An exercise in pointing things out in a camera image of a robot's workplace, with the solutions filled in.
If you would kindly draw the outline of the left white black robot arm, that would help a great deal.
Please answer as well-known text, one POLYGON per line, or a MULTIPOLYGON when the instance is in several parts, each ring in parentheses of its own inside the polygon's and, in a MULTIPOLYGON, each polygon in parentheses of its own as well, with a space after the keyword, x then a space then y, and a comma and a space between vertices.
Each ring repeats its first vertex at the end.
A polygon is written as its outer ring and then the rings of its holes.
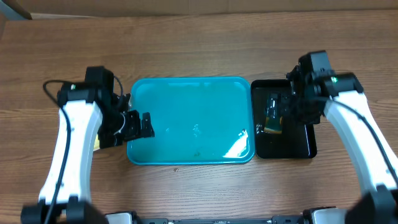
POLYGON ((53 96, 59 130, 49 174, 21 223, 141 223, 136 212, 103 214, 91 202, 90 174, 96 147, 105 149, 153 138, 150 114, 130 109, 130 94, 114 92, 119 79, 104 66, 87 67, 83 82, 60 81, 53 96))

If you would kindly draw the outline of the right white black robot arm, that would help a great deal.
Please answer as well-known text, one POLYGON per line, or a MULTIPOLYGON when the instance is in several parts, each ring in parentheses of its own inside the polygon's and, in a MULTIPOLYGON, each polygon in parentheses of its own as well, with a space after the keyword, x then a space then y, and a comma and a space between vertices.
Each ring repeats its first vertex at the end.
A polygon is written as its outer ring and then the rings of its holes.
POLYGON ((286 79, 291 92, 287 99, 270 97, 265 130, 276 133, 287 117, 308 125, 324 116, 342 140, 361 189, 361 199, 350 209, 307 209, 298 223, 397 223, 397 156, 375 122, 356 75, 337 73, 327 52, 320 50, 301 56, 286 79))

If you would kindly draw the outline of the green rimmed plate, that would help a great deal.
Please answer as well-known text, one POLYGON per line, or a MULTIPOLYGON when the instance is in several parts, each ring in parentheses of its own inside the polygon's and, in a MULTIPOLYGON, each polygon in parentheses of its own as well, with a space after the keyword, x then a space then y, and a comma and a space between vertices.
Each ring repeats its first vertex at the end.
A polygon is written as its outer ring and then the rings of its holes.
POLYGON ((97 150, 99 150, 99 149, 100 149, 100 140, 99 140, 98 136, 96 136, 95 141, 94 141, 93 150, 94 150, 94 151, 97 151, 97 150))

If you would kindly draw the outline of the green yellow scrub sponge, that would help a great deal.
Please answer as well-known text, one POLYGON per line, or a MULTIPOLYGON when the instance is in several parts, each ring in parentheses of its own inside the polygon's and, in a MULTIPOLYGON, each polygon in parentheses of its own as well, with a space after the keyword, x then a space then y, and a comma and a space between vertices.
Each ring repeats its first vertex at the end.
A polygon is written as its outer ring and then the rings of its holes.
POLYGON ((267 116, 264 125, 264 132, 271 134, 281 134, 283 129, 283 117, 267 116))

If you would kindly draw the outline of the black water tray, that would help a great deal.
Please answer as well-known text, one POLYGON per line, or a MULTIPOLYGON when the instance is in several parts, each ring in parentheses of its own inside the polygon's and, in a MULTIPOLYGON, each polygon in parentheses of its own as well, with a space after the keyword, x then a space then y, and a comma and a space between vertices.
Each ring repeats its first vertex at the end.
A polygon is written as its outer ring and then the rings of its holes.
POLYGON ((317 154, 313 125, 297 125, 283 117, 281 134, 264 132, 270 93, 292 92, 287 80, 255 80, 251 83, 256 155, 261 159, 311 159, 317 154))

